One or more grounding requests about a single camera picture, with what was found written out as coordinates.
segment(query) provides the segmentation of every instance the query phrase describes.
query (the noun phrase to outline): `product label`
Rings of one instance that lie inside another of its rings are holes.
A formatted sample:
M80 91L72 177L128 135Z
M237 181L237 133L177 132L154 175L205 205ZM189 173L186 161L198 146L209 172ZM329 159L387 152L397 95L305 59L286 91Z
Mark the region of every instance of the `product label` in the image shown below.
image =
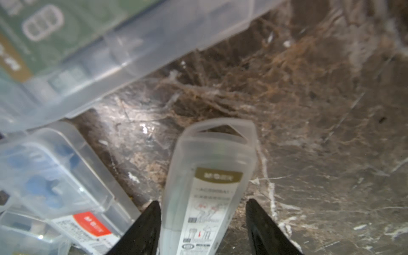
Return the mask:
M64 216L54 219L53 222L93 255L104 255L120 239L91 212Z
M197 168L176 255L208 255L242 173Z

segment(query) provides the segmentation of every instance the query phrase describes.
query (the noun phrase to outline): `clear plastic box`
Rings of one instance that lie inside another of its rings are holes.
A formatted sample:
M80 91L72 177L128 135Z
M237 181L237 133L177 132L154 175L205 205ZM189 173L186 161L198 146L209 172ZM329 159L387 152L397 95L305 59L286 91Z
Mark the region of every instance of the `clear plastic box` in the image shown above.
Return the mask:
M282 0L166 0L24 84L2 80L0 131L72 118L122 85L248 28Z
M46 222L17 212L0 216L2 255L67 255L71 241Z
M140 215L71 124L55 122L4 141L0 167L0 186L8 194L79 245L81 238L66 229L66 221L73 219L66 217L92 218L106 233L119 237Z

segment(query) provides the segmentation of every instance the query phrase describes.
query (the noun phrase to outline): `plastic container lid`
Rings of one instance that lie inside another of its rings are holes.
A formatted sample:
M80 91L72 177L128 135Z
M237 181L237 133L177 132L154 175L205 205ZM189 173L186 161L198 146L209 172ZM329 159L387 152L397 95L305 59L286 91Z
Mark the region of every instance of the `plastic container lid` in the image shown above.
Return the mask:
M118 87L248 28L282 0L167 0L23 84L0 83L0 131L72 118Z

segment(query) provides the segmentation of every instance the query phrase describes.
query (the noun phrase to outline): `marble surface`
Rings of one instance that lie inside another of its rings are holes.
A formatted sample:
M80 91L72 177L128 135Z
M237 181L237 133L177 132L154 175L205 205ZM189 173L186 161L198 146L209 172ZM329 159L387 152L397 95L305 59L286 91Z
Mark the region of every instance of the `marble surface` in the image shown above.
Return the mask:
M255 198L304 254L407 254L404 19L381 1L292 0L73 120L140 210L160 200L177 137L252 120L259 168L218 254L249 255Z

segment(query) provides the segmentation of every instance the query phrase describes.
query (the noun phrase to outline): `transparent plastic case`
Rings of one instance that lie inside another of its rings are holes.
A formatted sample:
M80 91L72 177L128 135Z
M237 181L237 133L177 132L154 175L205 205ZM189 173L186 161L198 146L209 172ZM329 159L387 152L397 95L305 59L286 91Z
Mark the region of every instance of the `transparent plastic case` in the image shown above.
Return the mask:
M72 118L113 90L248 28L282 0L166 0L104 34L53 71L0 82L0 131Z
M222 126L231 127L237 134L221 133L214 129ZM180 248L178 246L181 238L187 240L186 245L191 245L192 237L186 237L186 234L182 236L182 229L186 223L186 210L191 193L197 189L197 186L192 187L192 184L198 168L216 169L224 173L242 173L235 194L230 198L229 206L224 208L225 218L216 235L213 236L205 229L200 231L198 227L191 228L190 233L187 233L195 238L214 239L211 250L194 251L195 254L215 254L256 168L256 143L256 129L254 123L249 120L218 118L199 122L185 129L177 140L164 190L160 233L161 255L179 254L177 249Z
M79 243L54 219L90 212L116 236L140 212L74 126L56 122L0 145L0 186Z
M71 241L46 222L12 210L0 216L1 242L4 255L67 255L71 247Z

